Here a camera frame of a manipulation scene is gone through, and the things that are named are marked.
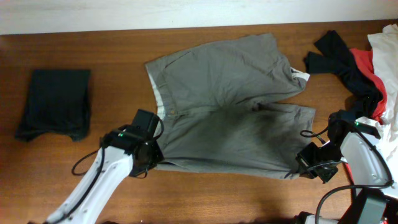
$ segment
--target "brown table surface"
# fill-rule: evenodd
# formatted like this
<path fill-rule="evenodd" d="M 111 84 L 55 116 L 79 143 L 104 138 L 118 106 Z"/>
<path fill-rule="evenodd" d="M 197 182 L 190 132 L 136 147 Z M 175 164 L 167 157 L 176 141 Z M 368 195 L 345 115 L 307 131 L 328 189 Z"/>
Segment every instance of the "brown table surface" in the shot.
<path fill-rule="evenodd" d="M 367 34 L 397 21 L 361 21 L 199 29 L 122 30 L 0 36 L 0 216 L 1 223 L 43 222 L 68 197 L 81 177 L 72 165 L 98 148 L 99 138 L 130 123 L 137 109 L 156 111 L 144 63 L 216 40 L 272 32 L 293 67 L 327 30 L 349 47 L 370 49 Z M 35 68 L 88 68 L 91 131 L 87 138 L 43 134 L 26 143 L 13 137 Z M 313 129 L 344 109 L 352 94 L 332 74 L 313 75 L 307 89 L 284 103 L 317 109 Z M 341 166 L 327 184 L 320 179 L 274 180 L 235 174 L 192 174 L 152 170 L 146 179 L 128 178 L 113 193 L 98 223 L 238 223 L 292 218 L 315 212 L 321 197 L 348 184 Z M 351 202 L 349 191 L 330 197 L 322 215 L 339 218 Z"/>

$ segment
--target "folded black cloth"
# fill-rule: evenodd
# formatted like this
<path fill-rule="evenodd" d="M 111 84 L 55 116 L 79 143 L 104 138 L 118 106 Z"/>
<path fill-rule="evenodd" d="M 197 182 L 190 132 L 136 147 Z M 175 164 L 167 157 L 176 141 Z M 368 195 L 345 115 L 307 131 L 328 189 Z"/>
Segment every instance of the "folded black cloth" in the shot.
<path fill-rule="evenodd" d="M 89 70 L 34 70 L 15 138 L 30 141 L 43 133 L 86 137 L 90 126 Z"/>
<path fill-rule="evenodd" d="M 334 30 L 328 31 L 314 45 L 323 55 L 308 53 L 308 57 L 304 59 L 307 73 L 338 75 L 345 87 L 357 97 L 353 107 L 348 111 L 356 118 L 370 118 L 379 101 L 383 99 L 382 93 L 359 71 L 354 55 L 341 37 Z"/>

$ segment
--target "clothing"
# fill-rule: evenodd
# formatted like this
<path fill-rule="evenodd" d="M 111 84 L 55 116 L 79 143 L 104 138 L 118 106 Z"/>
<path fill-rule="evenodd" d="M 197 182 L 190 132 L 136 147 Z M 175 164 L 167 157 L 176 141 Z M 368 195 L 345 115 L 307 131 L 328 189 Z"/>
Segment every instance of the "clothing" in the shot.
<path fill-rule="evenodd" d="M 336 31 L 328 31 L 314 45 L 323 54 L 308 53 L 304 60 L 308 73 L 334 73 L 358 99 L 348 111 L 356 118 L 370 118 L 383 99 L 374 83 L 358 69 L 353 54 Z"/>
<path fill-rule="evenodd" d="M 272 34 L 213 42 L 146 64 L 165 130 L 161 170 L 298 177 L 315 110 L 273 102 L 304 90 Z"/>
<path fill-rule="evenodd" d="M 380 148 L 387 161 L 398 164 L 398 26 L 386 26 L 383 33 L 368 35 L 368 39 L 373 48 L 374 74 L 383 81 L 387 92 Z"/>
<path fill-rule="evenodd" d="M 356 65 L 358 66 L 361 73 L 374 83 L 376 88 L 381 92 L 383 96 L 383 99 L 379 101 L 376 109 L 371 115 L 372 119 L 381 122 L 380 117 L 386 110 L 387 93 L 383 81 L 374 74 L 374 69 L 372 64 L 373 53 L 371 51 L 358 50 L 358 49 L 350 49 L 350 51 L 354 55 Z"/>
<path fill-rule="evenodd" d="M 30 141 L 43 133 L 86 137 L 90 125 L 89 70 L 34 70 L 15 138 Z"/>

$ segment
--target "white wall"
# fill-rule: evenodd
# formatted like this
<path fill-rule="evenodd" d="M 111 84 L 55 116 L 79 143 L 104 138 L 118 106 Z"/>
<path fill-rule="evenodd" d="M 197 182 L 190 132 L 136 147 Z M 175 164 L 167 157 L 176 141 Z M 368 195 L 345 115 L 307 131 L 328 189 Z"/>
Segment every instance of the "white wall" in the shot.
<path fill-rule="evenodd" d="M 398 18 L 398 0 L 0 0 L 0 34 Z"/>

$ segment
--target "red cloth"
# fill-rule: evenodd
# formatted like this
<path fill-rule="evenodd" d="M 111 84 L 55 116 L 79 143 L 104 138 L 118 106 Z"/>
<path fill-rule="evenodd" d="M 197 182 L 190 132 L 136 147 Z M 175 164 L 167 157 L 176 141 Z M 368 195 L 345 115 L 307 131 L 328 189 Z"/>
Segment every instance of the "red cloth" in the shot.
<path fill-rule="evenodd" d="M 372 51 L 365 51 L 365 50 L 358 50 L 358 49 L 350 49 L 351 53 L 353 53 L 356 65 L 358 66 L 361 73 L 370 79 L 376 86 L 376 88 L 381 92 L 383 95 L 383 99 L 379 101 L 377 104 L 376 109 L 374 110 L 371 118 L 380 122 L 380 116 L 386 110 L 386 103 L 387 103 L 387 92 L 386 87 L 384 87 L 383 81 L 374 74 L 373 69 L 373 52 Z"/>

